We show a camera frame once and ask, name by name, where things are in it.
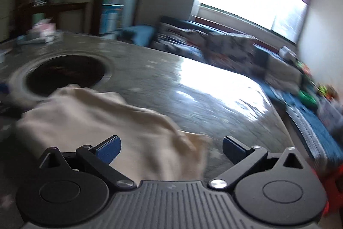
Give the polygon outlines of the grey plain cushion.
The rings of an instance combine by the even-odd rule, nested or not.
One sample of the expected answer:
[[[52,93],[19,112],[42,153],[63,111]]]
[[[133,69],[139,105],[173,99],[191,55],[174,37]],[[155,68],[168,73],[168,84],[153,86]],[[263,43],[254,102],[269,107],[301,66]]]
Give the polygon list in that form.
[[[275,89],[297,95],[302,81],[302,73],[282,59],[269,55],[265,82]]]

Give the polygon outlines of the red plastic stool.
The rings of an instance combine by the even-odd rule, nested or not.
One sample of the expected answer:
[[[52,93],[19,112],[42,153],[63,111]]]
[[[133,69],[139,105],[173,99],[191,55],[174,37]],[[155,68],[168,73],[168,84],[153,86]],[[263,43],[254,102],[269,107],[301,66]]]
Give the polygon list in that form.
[[[338,212],[342,209],[342,165],[338,169],[327,174],[326,176],[319,176],[316,170],[312,169],[315,176],[319,178],[322,187],[319,186],[317,179],[315,179],[315,186],[320,190],[319,196],[312,196],[309,203],[302,208],[307,222],[319,220],[319,215],[327,216]]]

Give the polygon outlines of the blue sofa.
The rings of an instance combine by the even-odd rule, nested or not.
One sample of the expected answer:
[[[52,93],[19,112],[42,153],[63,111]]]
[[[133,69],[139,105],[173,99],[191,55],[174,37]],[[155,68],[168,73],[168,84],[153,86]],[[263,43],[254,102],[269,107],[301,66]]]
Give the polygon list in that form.
[[[123,28],[118,39],[248,76],[289,115],[317,168],[342,165],[342,106],[310,91],[304,70],[255,37],[162,16],[156,26]]]

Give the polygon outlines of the round black table burner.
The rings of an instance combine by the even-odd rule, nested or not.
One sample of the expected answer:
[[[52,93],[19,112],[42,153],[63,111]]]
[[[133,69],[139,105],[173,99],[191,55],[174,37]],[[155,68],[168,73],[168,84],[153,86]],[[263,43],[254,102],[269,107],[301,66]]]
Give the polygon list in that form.
[[[36,103],[68,85],[99,89],[114,73],[110,58],[90,51],[60,51],[31,59],[17,68],[8,85],[11,97]]]

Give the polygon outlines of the cream beige garment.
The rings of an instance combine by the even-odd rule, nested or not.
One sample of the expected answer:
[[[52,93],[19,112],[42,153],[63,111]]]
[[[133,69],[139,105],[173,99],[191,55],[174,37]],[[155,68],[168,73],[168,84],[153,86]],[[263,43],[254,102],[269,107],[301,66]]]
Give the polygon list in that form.
[[[118,93],[67,86],[16,124],[16,135],[40,157],[49,147],[72,152],[116,135],[121,152],[110,165],[134,182],[200,180],[211,139],[183,131],[171,118],[128,104]]]

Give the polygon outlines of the right butterfly print pillow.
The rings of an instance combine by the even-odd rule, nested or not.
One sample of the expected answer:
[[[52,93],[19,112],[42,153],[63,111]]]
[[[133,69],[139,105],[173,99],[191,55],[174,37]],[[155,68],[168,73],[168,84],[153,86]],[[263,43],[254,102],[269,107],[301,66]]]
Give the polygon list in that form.
[[[255,55],[256,38],[235,33],[210,33],[205,56],[209,64],[241,74],[249,74]]]

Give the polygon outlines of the black white plush toy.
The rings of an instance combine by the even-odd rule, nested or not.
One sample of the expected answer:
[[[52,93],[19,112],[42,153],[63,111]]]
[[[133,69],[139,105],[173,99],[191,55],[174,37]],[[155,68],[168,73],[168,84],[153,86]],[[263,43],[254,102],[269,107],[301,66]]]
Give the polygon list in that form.
[[[278,54],[284,61],[296,61],[296,54],[285,45],[279,49]]]

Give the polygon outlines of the colourful plush toys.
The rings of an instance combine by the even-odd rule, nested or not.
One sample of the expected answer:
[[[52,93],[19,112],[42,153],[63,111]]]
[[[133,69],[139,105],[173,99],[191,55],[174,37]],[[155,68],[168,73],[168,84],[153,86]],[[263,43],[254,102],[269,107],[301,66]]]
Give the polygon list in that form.
[[[338,99],[338,93],[331,85],[320,84],[317,90],[321,96],[324,96],[328,100]]]

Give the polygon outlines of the butterfly print pillow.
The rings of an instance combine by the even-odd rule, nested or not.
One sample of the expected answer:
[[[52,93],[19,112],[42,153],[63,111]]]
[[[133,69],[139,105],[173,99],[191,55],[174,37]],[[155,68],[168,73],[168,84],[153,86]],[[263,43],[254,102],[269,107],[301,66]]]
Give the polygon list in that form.
[[[202,31],[182,29],[162,23],[150,47],[184,58],[205,62],[204,52],[208,35]]]
[[[205,56],[209,64],[241,74],[249,74],[255,55],[256,38],[235,33],[210,33]]]

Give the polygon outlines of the pink tissue box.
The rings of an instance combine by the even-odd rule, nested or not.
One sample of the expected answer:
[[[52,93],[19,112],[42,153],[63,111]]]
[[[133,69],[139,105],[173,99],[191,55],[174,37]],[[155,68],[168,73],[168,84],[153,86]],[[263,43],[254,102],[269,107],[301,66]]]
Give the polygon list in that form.
[[[32,39],[53,36],[56,31],[56,24],[51,23],[51,19],[43,19],[33,25],[29,31]]]

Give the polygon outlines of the grey quilted star table cover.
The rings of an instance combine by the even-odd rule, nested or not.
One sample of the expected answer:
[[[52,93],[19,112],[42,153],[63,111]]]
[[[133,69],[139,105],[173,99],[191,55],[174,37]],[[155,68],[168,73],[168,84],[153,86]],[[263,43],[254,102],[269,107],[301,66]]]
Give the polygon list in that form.
[[[15,100],[31,106],[39,97],[26,85],[27,76],[54,58],[87,56],[105,65],[99,91],[119,93],[129,104],[156,110],[181,128],[204,132],[218,147],[226,134],[245,144],[261,144],[275,151],[291,140],[275,108],[251,79],[149,48],[81,34],[65,34],[62,41],[26,45],[7,54],[1,80],[8,82]],[[88,228],[263,228],[226,193],[205,191],[201,184],[145,182],[132,195],[119,195]]]

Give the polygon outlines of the blue white cabinet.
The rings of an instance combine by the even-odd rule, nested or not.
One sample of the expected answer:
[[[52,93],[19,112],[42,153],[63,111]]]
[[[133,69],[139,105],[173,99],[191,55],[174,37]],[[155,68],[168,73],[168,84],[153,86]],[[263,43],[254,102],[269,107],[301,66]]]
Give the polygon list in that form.
[[[110,34],[122,27],[123,5],[103,4],[101,21],[99,27],[100,34]]]

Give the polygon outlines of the clear plastic storage box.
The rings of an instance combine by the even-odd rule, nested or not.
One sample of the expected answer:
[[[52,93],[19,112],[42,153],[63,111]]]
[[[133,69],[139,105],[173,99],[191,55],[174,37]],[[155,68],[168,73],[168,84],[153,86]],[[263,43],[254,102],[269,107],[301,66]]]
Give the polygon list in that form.
[[[331,135],[342,132],[342,104],[322,98],[317,116]]]

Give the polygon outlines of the green round bowl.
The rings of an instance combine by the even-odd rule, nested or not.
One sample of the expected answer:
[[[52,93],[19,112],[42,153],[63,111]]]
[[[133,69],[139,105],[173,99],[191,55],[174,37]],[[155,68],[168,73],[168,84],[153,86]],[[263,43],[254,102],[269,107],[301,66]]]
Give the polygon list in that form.
[[[306,91],[299,91],[298,99],[307,107],[315,107],[317,105],[316,99]]]

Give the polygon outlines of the left butterfly print pillow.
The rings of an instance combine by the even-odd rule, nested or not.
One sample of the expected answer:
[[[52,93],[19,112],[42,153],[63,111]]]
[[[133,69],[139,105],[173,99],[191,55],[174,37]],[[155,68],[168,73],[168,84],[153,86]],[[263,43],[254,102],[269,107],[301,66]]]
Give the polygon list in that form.
[[[208,35],[202,31],[182,29],[162,23],[150,47],[184,58],[205,62],[204,52]]]

